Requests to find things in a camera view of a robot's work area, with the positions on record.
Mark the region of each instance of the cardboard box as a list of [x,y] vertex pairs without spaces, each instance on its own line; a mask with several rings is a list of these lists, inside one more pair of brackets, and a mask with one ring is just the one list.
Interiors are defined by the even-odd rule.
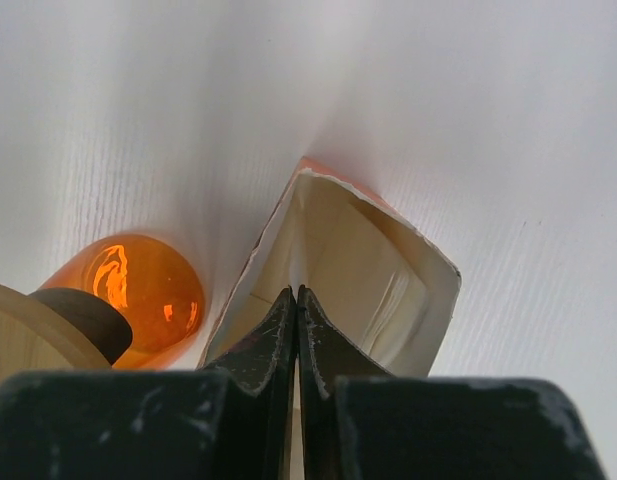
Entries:
[[296,291],[302,283],[335,326],[379,364],[398,375],[424,376],[461,280],[381,198],[303,159],[221,314],[206,322],[199,366],[252,330],[282,288]]

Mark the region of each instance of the white surface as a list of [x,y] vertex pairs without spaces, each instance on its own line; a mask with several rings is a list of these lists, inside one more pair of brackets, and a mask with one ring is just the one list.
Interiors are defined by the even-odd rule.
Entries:
[[462,271],[434,373],[557,382],[617,479],[617,1],[0,1],[6,285],[141,228],[225,294],[306,153]]

